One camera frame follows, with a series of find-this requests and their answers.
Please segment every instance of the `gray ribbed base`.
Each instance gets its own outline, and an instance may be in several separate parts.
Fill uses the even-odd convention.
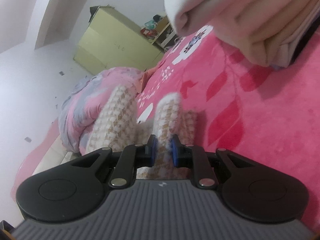
[[[189,180],[137,180],[114,190],[94,213],[65,224],[24,221],[17,240],[306,240],[312,237],[298,220],[257,224],[229,211],[214,191]]]

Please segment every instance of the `pink bedsheet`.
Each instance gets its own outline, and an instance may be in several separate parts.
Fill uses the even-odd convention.
[[[319,33],[280,71],[250,64],[209,26],[183,39],[160,65],[137,98],[138,116],[180,91],[183,107],[199,114],[196,143],[206,151],[228,148],[301,180],[310,193],[303,222],[319,230]]]

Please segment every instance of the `red leaf pattern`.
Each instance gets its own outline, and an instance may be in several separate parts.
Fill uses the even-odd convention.
[[[208,128],[208,146],[228,131],[238,119],[239,106],[234,100],[211,122]]]
[[[240,86],[245,92],[250,92],[261,86],[272,73],[271,67],[253,66],[246,74],[240,77]]]
[[[220,89],[226,84],[227,79],[228,75],[224,70],[212,81],[207,89],[207,102],[220,91]]]
[[[239,119],[219,140],[217,148],[225,148],[228,150],[235,149],[244,134],[242,119]]]
[[[237,64],[244,60],[244,55],[241,53],[239,49],[237,49],[234,53],[229,56],[230,62],[232,64]]]
[[[185,81],[182,83],[181,88],[180,88],[180,93],[183,97],[183,99],[186,99],[188,97],[188,88],[194,87],[196,83],[193,83],[191,80]]]

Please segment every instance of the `logo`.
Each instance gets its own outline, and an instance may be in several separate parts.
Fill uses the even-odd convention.
[[[158,185],[159,185],[160,187],[164,187],[164,186],[167,186],[167,183],[161,182],[161,183],[159,183]]]

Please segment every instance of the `yellow cabinet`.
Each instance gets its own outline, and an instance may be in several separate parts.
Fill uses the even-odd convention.
[[[116,66],[142,71],[154,67],[162,51],[140,34],[140,27],[112,7],[99,7],[82,36],[74,60],[96,75]]]

